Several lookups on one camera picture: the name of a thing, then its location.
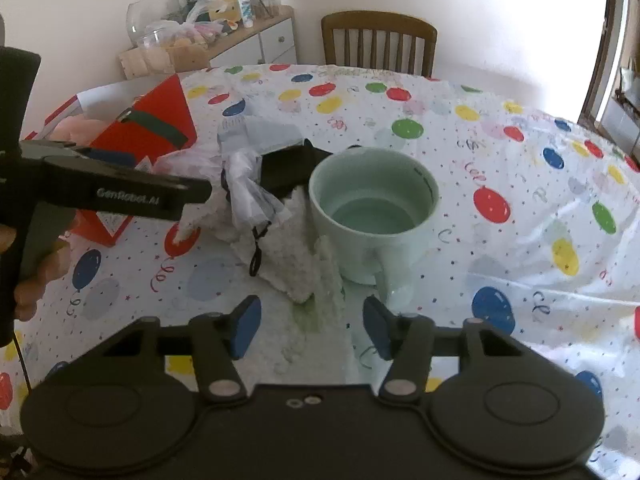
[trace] hand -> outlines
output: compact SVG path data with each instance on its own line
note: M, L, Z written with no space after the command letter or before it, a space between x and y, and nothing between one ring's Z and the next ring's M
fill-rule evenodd
M0 254L4 253L15 240L15 229L0 224ZM47 283L62 278L71 264L71 248L62 239L58 239L51 253L44 257L38 266L36 276L18 283L15 287L15 319L28 321L36 314L36 302L44 295Z

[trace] mug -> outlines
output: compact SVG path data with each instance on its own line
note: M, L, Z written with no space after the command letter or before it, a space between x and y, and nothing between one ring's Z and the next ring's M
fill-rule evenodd
M319 235L331 242L340 273L375 284L398 309L412 300L411 266L433 239L429 222L438 185L417 160L385 148L350 148L328 156L309 179Z

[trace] water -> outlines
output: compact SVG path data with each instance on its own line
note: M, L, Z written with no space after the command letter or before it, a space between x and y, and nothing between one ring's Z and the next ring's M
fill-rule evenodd
M331 218L350 229L379 235L392 235L415 227L404 209L383 198L351 200L340 206Z

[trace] polka dot tablecloth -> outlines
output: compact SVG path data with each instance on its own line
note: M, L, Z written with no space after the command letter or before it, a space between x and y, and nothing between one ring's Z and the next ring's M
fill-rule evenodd
M433 239L412 269L407 312L443 326L481 317L575 374L607 413L590 466L604 478L638 478L640 170L628 156L513 100L393 72L236 66L197 72L182 86L201 140L215 139L225 121L254 115L296 124L331 152L361 144L418 158L442 196ZM49 286L34 320L17 323L32 381L139 316L183 323L228 312L247 294L260 296L264 315L238 362L245 380L286 381L311 348L322 352L313 343L322 332L313 300L290 304L206 232L180 244L174 235L171 223L137 219L114 248L71 237L72 271ZM358 380L377 384L388 364L358 314L372 289L346 283L345 290L344 361L355 363ZM18 426L26 387L15 349L2 352L2 422ZM437 388L456 366L435 359L425 388ZM189 358L168 358L167 369L187 382L193 373Z

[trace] chair backrest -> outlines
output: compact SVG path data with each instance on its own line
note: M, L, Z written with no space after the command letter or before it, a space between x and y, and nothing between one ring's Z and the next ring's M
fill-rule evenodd
M345 10L328 14L322 19L322 42L324 43L324 60L327 64L336 64L334 30L344 30L344 65L351 63L351 34L350 30L358 31L358 49L356 65L364 68L364 31L371 30L369 67L378 68L378 32L385 33L385 46L382 55L382 68L389 70L391 33L398 34L396 47L396 63L391 70L402 72L402 53L404 51L404 36L411 37L409 48L408 73L415 73L416 38L424 40L422 53L422 69L420 74L431 76L433 57L436 50L438 31L429 23L396 14L395 12L379 12L377 10Z

